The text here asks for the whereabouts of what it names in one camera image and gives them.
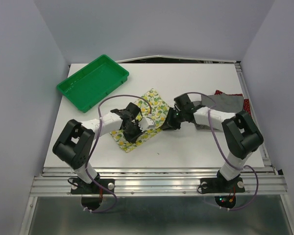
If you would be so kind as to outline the yellow lemon print skirt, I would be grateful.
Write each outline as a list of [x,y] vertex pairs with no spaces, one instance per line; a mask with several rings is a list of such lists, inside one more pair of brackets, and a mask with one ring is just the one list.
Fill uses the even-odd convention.
[[111,137],[125,153],[129,153],[160,133],[160,127],[164,124],[166,116],[169,112],[169,105],[161,98],[159,93],[154,88],[142,95],[142,98],[147,100],[151,105],[151,117],[155,122],[155,127],[147,129],[141,136],[138,137],[135,143],[128,142],[125,139],[122,130],[112,131],[110,133]]

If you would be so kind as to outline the grey skirt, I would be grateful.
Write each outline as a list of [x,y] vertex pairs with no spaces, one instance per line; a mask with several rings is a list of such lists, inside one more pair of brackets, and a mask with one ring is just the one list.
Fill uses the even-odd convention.
[[[228,95],[228,94],[215,94],[209,95],[216,102],[215,110],[228,113],[238,113],[243,110],[244,98],[241,95]],[[207,107],[212,107],[214,105],[213,101],[205,96],[201,96],[202,105]],[[207,125],[195,124],[197,130],[200,129],[210,129]]]

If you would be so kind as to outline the red polka dot skirt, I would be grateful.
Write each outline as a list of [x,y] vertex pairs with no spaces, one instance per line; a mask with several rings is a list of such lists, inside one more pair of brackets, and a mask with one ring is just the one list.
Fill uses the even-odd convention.
[[[214,95],[220,95],[220,94],[224,94],[222,91],[220,90],[216,90]],[[243,110],[245,110],[246,112],[249,113],[249,115],[251,116],[251,108],[250,108],[250,102],[249,99],[244,98],[243,94],[228,94],[228,95],[232,95],[232,96],[241,96],[243,97]]]

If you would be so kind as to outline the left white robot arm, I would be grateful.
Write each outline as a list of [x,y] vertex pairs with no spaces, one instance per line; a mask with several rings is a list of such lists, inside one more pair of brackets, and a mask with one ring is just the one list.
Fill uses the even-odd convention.
[[85,122],[78,122],[71,119],[67,122],[52,152],[64,161],[77,175],[76,178],[69,178],[71,194],[99,194],[101,184],[107,187],[113,184],[114,180],[100,180],[100,175],[91,166],[89,155],[95,137],[102,136],[112,131],[121,130],[127,142],[135,143],[144,132],[140,124],[142,120],[136,117],[142,115],[140,108],[134,103],[129,103],[126,108],[111,110],[102,117],[102,129],[99,132],[99,119]]

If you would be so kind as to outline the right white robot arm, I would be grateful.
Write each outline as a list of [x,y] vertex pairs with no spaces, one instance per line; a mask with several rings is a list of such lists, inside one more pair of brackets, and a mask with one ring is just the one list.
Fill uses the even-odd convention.
[[228,155],[222,154],[224,165],[215,178],[201,178],[197,190],[201,194],[244,192],[245,188],[240,174],[248,158],[254,153],[264,138],[250,114],[244,110],[227,113],[204,106],[200,101],[191,101],[188,93],[174,98],[174,106],[169,108],[161,130],[180,129],[181,123],[188,122],[223,131]]

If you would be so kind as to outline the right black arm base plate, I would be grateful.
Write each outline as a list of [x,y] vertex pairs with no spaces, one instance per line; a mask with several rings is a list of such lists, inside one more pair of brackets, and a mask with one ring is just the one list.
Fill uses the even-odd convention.
[[238,177],[231,181],[227,181],[221,178],[201,178],[197,187],[197,191],[200,194],[212,194],[212,193],[244,193],[245,187],[242,178]]

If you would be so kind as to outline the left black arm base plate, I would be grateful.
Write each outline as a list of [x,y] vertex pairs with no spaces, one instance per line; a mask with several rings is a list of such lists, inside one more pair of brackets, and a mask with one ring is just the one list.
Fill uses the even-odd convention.
[[[87,184],[79,178],[69,178],[68,183],[71,185],[71,194],[73,195],[83,195],[83,194],[108,194],[107,191],[101,190],[99,186],[94,183]],[[99,179],[98,183],[105,188],[108,188],[109,185],[115,184],[114,179]]]

